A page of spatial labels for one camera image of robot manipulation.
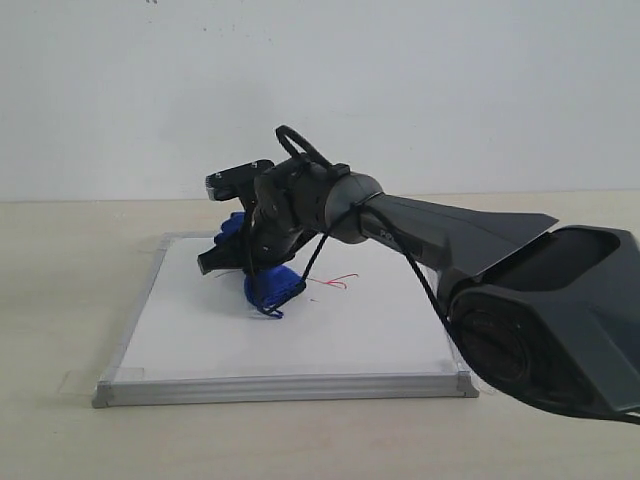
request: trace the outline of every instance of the whiteboard frame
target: whiteboard frame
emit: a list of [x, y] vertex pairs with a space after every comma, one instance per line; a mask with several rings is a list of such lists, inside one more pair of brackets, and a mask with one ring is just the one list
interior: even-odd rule
[[196, 403], [337, 400], [365, 398], [477, 398], [480, 394], [470, 368], [448, 339], [454, 373], [284, 375], [277, 377], [210, 378], [153, 382], [115, 382], [116, 374], [171, 244], [183, 238], [212, 238], [214, 232], [174, 232], [163, 235], [144, 288], [111, 361], [98, 380], [93, 408]]

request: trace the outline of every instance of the table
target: table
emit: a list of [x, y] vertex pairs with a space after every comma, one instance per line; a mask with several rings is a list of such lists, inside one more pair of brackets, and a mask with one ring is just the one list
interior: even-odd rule
[[[430, 196], [640, 234], [640, 192]], [[160, 236], [211, 230], [208, 201], [0, 204], [0, 478], [631, 479], [640, 428], [476, 400], [93, 410], [95, 381]]]

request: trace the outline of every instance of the blue object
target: blue object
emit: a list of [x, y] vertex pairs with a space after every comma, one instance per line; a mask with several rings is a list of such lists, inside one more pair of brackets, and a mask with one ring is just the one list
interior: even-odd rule
[[[243, 222], [244, 212], [233, 212], [229, 219], [222, 222], [220, 233], [213, 238], [215, 244], [220, 245], [240, 230]], [[249, 275], [245, 275], [244, 294], [256, 308], [269, 310], [302, 292], [305, 285], [300, 283], [300, 279], [300, 275], [289, 267], [279, 265], [256, 273], [253, 281]], [[269, 317], [282, 318], [282, 312], [275, 310]]]

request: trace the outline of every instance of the robotic arm link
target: robotic arm link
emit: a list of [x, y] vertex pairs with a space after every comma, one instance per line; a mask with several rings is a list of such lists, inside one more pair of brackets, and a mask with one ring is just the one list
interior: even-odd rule
[[[317, 234], [372, 239], [405, 255], [462, 357], [489, 385], [543, 411], [640, 424], [640, 250], [630, 232], [551, 231], [557, 220], [544, 214], [387, 195], [289, 127], [276, 135], [288, 160], [207, 177], [211, 199], [239, 198], [246, 215], [237, 235], [199, 256], [203, 274], [281, 265]], [[437, 273], [435, 291], [418, 264]]]

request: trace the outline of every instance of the whiteboard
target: whiteboard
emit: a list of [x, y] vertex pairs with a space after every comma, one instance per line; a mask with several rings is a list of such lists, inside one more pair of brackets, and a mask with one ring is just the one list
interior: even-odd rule
[[[302, 273], [317, 240], [288, 266]], [[406, 260], [380, 244], [327, 241], [306, 290], [282, 307], [282, 319], [265, 317], [247, 302], [242, 272], [200, 273], [197, 256], [212, 246], [209, 236], [168, 243], [109, 386], [303, 377], [456, 380], [464, 370]]]

